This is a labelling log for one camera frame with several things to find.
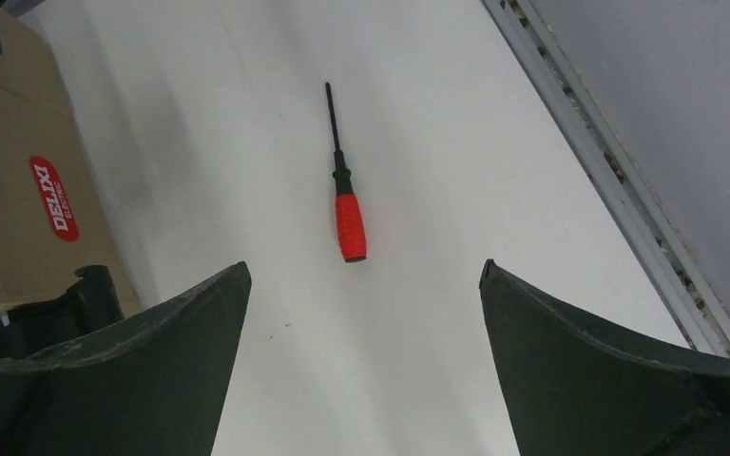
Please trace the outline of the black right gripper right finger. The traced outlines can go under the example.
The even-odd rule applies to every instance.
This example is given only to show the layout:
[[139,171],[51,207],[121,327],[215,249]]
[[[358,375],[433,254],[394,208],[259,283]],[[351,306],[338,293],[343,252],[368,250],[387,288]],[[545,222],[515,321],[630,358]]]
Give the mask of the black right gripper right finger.
[[523,455],[730,455],[730,358],[553,297],[488,260],[485,325]]

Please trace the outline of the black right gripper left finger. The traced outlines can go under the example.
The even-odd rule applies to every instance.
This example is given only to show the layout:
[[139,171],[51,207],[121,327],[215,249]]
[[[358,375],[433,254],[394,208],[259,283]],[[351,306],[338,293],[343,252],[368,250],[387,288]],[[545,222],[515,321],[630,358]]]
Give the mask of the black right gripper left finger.
[[239,262],[23,360],[0,360],[0,455],[208,455],[252,279]]

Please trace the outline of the red handled black screwdriver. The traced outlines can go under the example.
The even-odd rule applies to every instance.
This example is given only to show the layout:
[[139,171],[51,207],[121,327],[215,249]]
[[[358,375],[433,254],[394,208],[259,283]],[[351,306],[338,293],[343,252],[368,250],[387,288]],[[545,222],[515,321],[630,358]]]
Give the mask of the red handled black screwdriver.
[[367,239],[358,199],[351,180],[352,172],[347,166],[341,148],[332,86],[325,83],[325,93],[333,138],[335,182],[336,232],[341,255],[346,263],[363,261],[367,257]]

